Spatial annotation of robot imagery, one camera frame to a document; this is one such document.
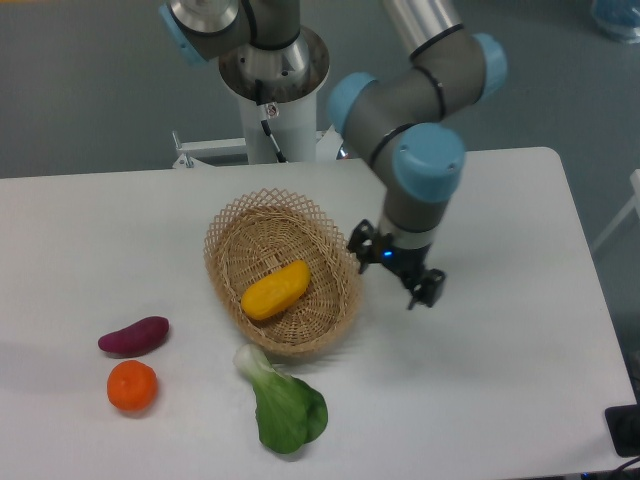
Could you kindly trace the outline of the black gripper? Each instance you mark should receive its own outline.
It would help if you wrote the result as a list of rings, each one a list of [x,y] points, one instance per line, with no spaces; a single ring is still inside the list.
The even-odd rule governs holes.
[[[418,304],[432,308],[444,290],[446,273],[426,267],[432,243],[432,230],[403,230],[389,219],[380,219],[376,230],[363,219],[352,231],[347,249],[359,263],[359,274],[379,262],[396,275],[410,293],[407,309],[412,310]]]

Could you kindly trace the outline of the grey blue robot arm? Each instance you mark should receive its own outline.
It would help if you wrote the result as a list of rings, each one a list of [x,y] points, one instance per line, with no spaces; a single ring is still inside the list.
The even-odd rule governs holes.
[[[360,222],[348,248],[362,267],[398,277],[413,304],[432,306],[446,276],[426,257],[466,154],[442,121],[498,90],[508,65],[501,45],[468,33],[449,1],[388,1],[385,9],[409,69],[389,83],[351,74],[327,104],[333,131],[386,189],[378,223]],[[188,62],[218,63],[238,100],[250,163],[316,159],[316,94],[330,59],[298,2],[166,1],[159,13]]]

